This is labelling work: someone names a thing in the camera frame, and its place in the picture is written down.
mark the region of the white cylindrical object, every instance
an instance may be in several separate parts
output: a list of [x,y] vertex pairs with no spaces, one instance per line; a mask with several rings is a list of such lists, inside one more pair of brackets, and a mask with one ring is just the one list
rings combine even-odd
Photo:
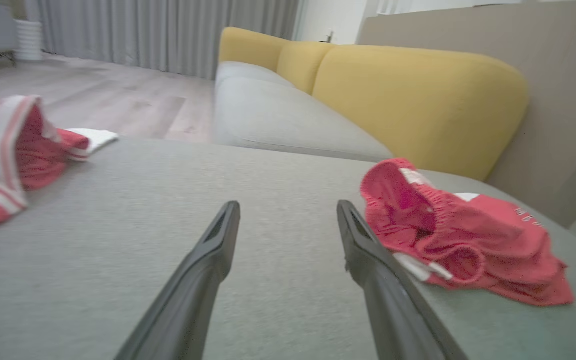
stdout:
[[17,60],[40,62],[44,59],[41,22],[15,20],[19,48],[14,51]]

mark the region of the red clothing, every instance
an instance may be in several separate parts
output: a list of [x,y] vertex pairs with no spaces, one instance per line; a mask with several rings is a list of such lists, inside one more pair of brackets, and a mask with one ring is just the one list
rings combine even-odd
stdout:
[[0,222],[28,203],[26,190],[54,182],[67,160],[85,161],[89,139],[46,121],[38,96],[0,100]]
[[574,301],[548,232],[517,205],[436,189],[405,159],[378,163],[361,194],[378,239],[421,280],[537,306]]

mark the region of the beige wall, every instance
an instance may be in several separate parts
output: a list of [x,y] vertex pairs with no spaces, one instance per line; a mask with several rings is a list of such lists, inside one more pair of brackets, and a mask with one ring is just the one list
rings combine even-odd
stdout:
[[564,226],[576,220],[576,1],[378,16],[358,43],[480,53],[519,69],[531,104],[488,182]]

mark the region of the white cloth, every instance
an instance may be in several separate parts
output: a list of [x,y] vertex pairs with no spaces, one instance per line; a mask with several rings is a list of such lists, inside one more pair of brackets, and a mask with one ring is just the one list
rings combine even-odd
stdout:
[[90,140],[90,144],[87,147],[87,155],[92,155],[97,150],[100,150],[104,146],[118,141],[119,135],[115,132],[108,130],[94,130],[94,129],[66,129],[69,132],[77,133],[83,135]]

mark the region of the gray upholstery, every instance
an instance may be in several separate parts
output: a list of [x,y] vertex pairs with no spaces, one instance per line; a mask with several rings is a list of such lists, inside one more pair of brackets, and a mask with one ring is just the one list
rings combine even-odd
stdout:
[[391,152],[352,121],[307,93],[244,77],[217,87],[218,144],[379,162]]
[[[376,359],[336,215],[339,199],[363,208],[359,183],[372,166],[121,139],[31,193],[30,208],[0,225],[0,359],[112,359],[233,199],[242,212],[235,257],[204,359]],[[424,173],[447,191],[509,199],[475,180]],[[534,214],[576,294],[576,237]],[[482,290],[418,286],[473,360],[576,359],[576,304],[538,308]]]
[[214,81],[215,87],[218,88],[224,80],[230,78],[256,79],[262,80],[263,82],[283,85],[289,88],[295,87],[292,82],[265,67],[256,64],[240,63],[237,61],[224,61],[219,64],[219,68],[217,69],[217,77]]

